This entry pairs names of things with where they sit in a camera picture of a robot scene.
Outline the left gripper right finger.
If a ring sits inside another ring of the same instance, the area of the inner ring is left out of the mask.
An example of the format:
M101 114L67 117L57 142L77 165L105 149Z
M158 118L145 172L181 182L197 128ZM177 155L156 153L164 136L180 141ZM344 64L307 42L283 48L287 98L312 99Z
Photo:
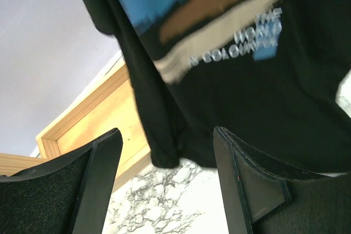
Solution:
M213 146L230 233L350 233L350 174L296 168L223 127Z

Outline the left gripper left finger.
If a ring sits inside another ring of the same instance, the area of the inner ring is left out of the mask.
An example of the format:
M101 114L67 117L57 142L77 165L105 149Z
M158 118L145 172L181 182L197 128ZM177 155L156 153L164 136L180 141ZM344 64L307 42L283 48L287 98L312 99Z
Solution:
M12 176L1 176L1 233L102 233L122 152L114 128Z

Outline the black printed t shirt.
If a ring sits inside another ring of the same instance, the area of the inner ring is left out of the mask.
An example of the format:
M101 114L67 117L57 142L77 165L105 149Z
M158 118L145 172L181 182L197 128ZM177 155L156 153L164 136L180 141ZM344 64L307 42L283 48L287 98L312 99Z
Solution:
M350 171L350 0L83 0L117 38L154 166L214 168L224 127L294 167Z

